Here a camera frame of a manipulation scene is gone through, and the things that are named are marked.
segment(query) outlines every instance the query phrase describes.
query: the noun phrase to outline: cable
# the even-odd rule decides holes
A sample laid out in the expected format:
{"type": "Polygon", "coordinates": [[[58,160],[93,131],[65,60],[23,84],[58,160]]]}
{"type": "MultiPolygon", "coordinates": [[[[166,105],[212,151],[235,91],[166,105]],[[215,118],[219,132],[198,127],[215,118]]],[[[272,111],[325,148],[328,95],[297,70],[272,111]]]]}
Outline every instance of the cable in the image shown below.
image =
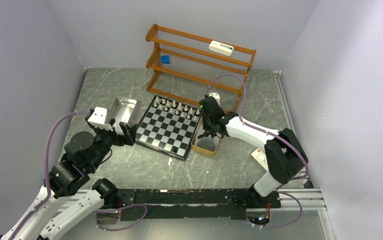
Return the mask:
{"type": "Polygon", "coordinates": [[[50,132],[48,133],[46,144],[45,144],[45,151],[44,151],[44,182],[47,189],[47,196],[40,201],[39,204],[34,206],[34,210],[30,211],[25,217],[22,219],[22,221],[18,224],[16,229],[12,232],[12,234],[9,237],[9,240],[13,240],[15,236],[18,234],[18,232],[21,230],[21,228],[24,226],[24,224],[30,219],[30,217],[35,213],[37,210],[40,209],[41,206],[43,206],[47,201],[50,199],[50,196],[52,194],[52,189],[50,188],[50,179],[49,179],[49,148],[50,148],[50,141],[52,139],[53,133],[55,133],[56,128],[58,125],[65,119],[78,115],[78,114],[86,114],[88,115],[89,111],[75,111],[71,112],[69,114],[66,114],[65,116],[59,118],[57,120],[53,127],[50,129],[50,132]]]}
{"type": "Polygon", "coordinates": [[[135,225],[137,225],[138,223],[140,223],[146,216],[146,214],[148,213],[148,207],[143,204],[143,203],[135,203],[135,204],[131,204],[131,205],[128,205],[128,206],[123,206],[123,207],[120,207],[118,209],[109,209],[109,210],[97,210],[97,211],[94,211],[96,214],[96,226],[101,229],[101,230],[104,230],[104,231],[108,231],[108,232],[117,232],[117,231],[122,231],[122,230],[126,230],[126,229],[129,229],[129,228],[132,228],[134,227],[135,225]],[[97,214],[108,214],[108,213],[112,213],[113,211],[121,211],[121,210],[124,210],[124,209],[129,209],[129,208],[133,208],[133,207],[143,207],[144,208],[144,213],[143,213],[143,216],[141,216],[139,219],[137,219],[137,221],[135,221],[133,224],[131,225],[128,225],[128,226],[125,226],[125,227],[121,227],[121,228],[116,228],[116,229],[110,229],[110,228],[105,228],[105,227],[102,227],[99,225],[99,221],[98,221],[98,215],[97,214]]]}
{"type": "MultiPolygon", "coordinates": [[[[292,150],[292,151],[299,157],[299,159],[302,161],[303,166],[305,167],[305,174],[304,174],[303,176],[294,177],[294,178],[292,178],[292,180],[297,180],[297,179],[304,179],[304,178],[306,178],[306,177],[309,175],[308,164],[307,164],[307,162],[305,161],[304,156],[302,156],[302,154],[301,154],[301,153],[300,153],[300,152],[299,152],[293,145],[291,145],[288,141],[286,141],[284,138],[280,137],[279,135],[274,134],[274,133],[269,132],[269,131],[265,131],[264,129],[259,128],[259,127],[257,127],[257,126],[250,125],[250,124],[248,124],[247,122],[245,122],[245,121],[243,120],[243,117],[242,117],[242,109],[243,109],[243,106],[245,105],[245,102],[246,102],[247,91],[246,91],[246,85],[245,85],[245,82],[243,82],[243,80],[242,80],[241,78],[237,77],[236,75],[232,75],[232,74],[224,74],[224,75],[218,76],[217,78],[215,78],[215,79],[214,79],[214,80],[207,86],[207,90],[206,90],[205,95],[206,95],[206,96],[208,95],[209,90],[210,90],[210,88],[212,87],[212,84],[214,84],[216,80],[218,80],[219,78],[222,78],[222,77],[226,77],[226,76],[234,77],[234,78],[238,79],[238,80],[240,81],[241,85],[243,86],[243,93],[244,93],[244,94],[243,94],[243,102],[242,102],[242,104],[241,104],[241,106],[240,106],[240,109],[239,109],[239,111],[238,111],[238,119],[240,119],[240,121],[241,121],[244,125],[246,125],[246,126],[252,128],[252,129],[258,130],[258,131],[260,131],[260,132],[262,132],[262,133],[264,133],[264,134],[268,134],[268,135],[270,135],[270,136],[272,136],[272,137],[274,137],[274,138],[280,140],[280,141],[283,142],[284,144],[286,144],[286,145],[287,145],[287,146],[288,146],[288,147],[289,147],[289,148],[290,148],[290,149],[291,149],[291,150],[292,150]]],[[[292,196],[292,195],[289,194],[289,193],[278,191],[279,188],[281,188],[282,186],[283,186],[283,184],[280,185],[280,186],[276,189],[276,191],[277,191],[278,193],[280,193],[280,194],[287,195],[287,196],[291,197],[292,199],[294,199],[294,200],[297,202],[297,204],[299,205],[299,214],[297,215],[297,217],[296,217],[294,220],[292,220],[292,221],[290,221],[290,222],[288,222],[288,223],[285,223],[285,224],[282,224],[282,225],[278,225],[278,226],[271,226],[271,227],[270,227],[270,226],[268,226],[268,227],[265,226],[265,227],[264,227],[265,229],[279,229],[279,228],[283,228],[283,227],[289,226],[289,225],[294,224],[295,222],[297,222],[297,221],[301,218],[301,216],[302,216],[303,208],[302,208],[301,202],[300,202],[296,197],[292,196]]]]}
{"type": "Polygon", "coordinates": [[[100,164],[105,163],[107,160],[109,160],[112,157],[112,149],[109,149],[109,151],[110,151],[110,155],[105,160],[101,161],[100,164]]]}
{"type": "Polygon", "coordinates": [[[286,195],[286,196],[289,196],[292,199],[294,199],[296,201],[296,203],[299,205],[299,214],[297,215],[297,217],[295,219],[293,219],[292,221],[290,221],[288,223],[281,224],[281,225],[278,225],[278,226],[264,226],[264,227],[262,227],[263,229],[280,229],[280,228],[284,228],[286,226],[289,226],[289,225],[292,225],[292,224],[296,223],[302,217],[302,213],[304,212],[304,209],[302,208],[301,202],[296,197],[294,197],[293,195],[291,195],[291,194],[289,194],[287,192],[279,191],[278,193],[286,195]]]}

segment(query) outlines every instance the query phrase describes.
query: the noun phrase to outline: silver metal tray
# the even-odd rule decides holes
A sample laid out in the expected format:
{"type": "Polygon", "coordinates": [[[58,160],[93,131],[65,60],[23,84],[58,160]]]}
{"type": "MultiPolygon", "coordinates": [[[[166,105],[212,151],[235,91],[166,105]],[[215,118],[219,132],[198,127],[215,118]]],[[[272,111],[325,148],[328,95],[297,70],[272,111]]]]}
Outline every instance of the silver metal tray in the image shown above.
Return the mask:
{"type": "Polygon", "coordinates": [[[122,96],[117,96],[115,101],[113,101],[112,106],[109,109],[108,119],[115,119],[115,132],[118,135],[124,135],[120,127],[120,122],[126,123],[127,125],[131,124],[131,121],[136,114],[136,105],[136,100],[122,96]]]}

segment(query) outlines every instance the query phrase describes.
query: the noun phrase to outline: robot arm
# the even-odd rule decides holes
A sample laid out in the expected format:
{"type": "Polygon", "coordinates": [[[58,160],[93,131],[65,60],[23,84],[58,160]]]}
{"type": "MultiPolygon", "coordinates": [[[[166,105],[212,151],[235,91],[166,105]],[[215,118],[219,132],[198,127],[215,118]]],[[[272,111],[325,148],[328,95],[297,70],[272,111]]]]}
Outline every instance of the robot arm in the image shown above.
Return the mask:
{"type": "Polygon", "coordinates": [[[95,190],[91,191],[90,195],[83,196],[84,200],[80,201],[80,204],[69,207],[53,218],[59,208],[90,180],[89,174],[96,172],[112,145],[132,146],[134,144],[137,126],[130,128],[126,123],[120,122],[122,134],[118,134],[115,127],[109,127],[115,121],[110,119],[108,123],[106,114],[100,111],[101,108],[96,107],[85,118],[96,135],[93,136],[87,131],[75,134],[64,147],[66,153],[61,161],[52,167],[49,173],[51,188],[49,200],[36,209],[36,206],[47,196],[47,189],[43,185],[21,219],[5,235],[0,236],[0,240],[59,239],[89,213],[104,205],[112,207],[112,204],[116,203],[117,196],[116,193],[114,194],[116,187],[107,179],[104,182],[99,180],[93,185],[95,190]],[[19,225],[21,225],[19,231],[13,235],[19,225]]]}
{"type": "MultiPolygon", "coordinates": [[[[205,135],[238,138],[265,152],[268,171],[252,186],[261,197],[268,196],[281,185],[288,183],[304,167],[299,157],[283,142],[271,134],[263,133],[243,124],[235,112],[225,114],[215,97],[207,96],[199,103],[203,113],[205,135]]],[[[278,131],[246,120],[243,121],[266,132],[279,135],[294,146],[308,162],[308,158],[292,130],[285,128],[278,131]]]]}

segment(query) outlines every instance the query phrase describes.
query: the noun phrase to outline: gray marble floor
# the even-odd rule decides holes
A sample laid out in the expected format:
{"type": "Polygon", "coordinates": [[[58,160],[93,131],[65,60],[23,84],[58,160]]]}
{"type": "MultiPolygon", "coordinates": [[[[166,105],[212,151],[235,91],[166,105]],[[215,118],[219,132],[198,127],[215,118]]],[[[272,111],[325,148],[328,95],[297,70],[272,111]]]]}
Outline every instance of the gray marble floor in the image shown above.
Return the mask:
{"type": "MultiPolygon", "coordinates": [[[[115,97],[127,97],[138,101],[138,111],[133,120],[138,123],[155,95],[146,91],[152,73],[152,69],[145,68],[89,68],[75,110],[109,108],[115,97]]],[[[161,74],[154,87],[196,101],[203,99],[206,91],[206,86],[201,83],[168,74],[161,74]]],[[[286,128],[284,106],[273,74],[270,71],[251,71],[246,87],[248,96],[243,117],[267,128],[286,128]]],[[[221,106],[232,110],[237,95],[217,90],[221,106]]],[[[84,116],[75,116],[65,144],[81,131],[93,132],[84,116]]],[[[89,189],[100,178],[108,178],[118,188],[128,189],[248,188],[265,173],[250,157],[255,149],[242,140],[226,137],[221,140],[213,157],[190,151],[187,161],[174,159],[168,165],[169,156],[144,146],[114,146],[110,160],[99,167],[83,188],[89,189]]],[[[285,188],[303,188],[303,184],[301,180],[295,180],[285,188]]]]}

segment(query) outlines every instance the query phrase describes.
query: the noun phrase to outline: white wall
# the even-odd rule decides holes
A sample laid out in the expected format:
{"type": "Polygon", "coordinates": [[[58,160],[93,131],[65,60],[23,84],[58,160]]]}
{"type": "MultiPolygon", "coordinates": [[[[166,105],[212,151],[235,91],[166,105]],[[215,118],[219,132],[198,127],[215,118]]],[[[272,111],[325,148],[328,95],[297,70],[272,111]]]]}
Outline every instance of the white wall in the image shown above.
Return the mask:
{"type": "MultiPolygon", "coordinates": [[[[47,0],[0,0],[0,235],[43,184],[53,123],[73,110],[84,70],[47,0]]],[[[68,122],[53,138],[58,160],[68,122]]]]}
{"type": "Polygon", "coordinates": [[[280,70],[318,0],[50,0],[87,67],[144,68],[152,24],[256,49],[280,70]]]}
{"type": "Polygon", "coordinates": [[[282,82],[337,239],[383,239],[383,0],[320,0],[282,82]]]}

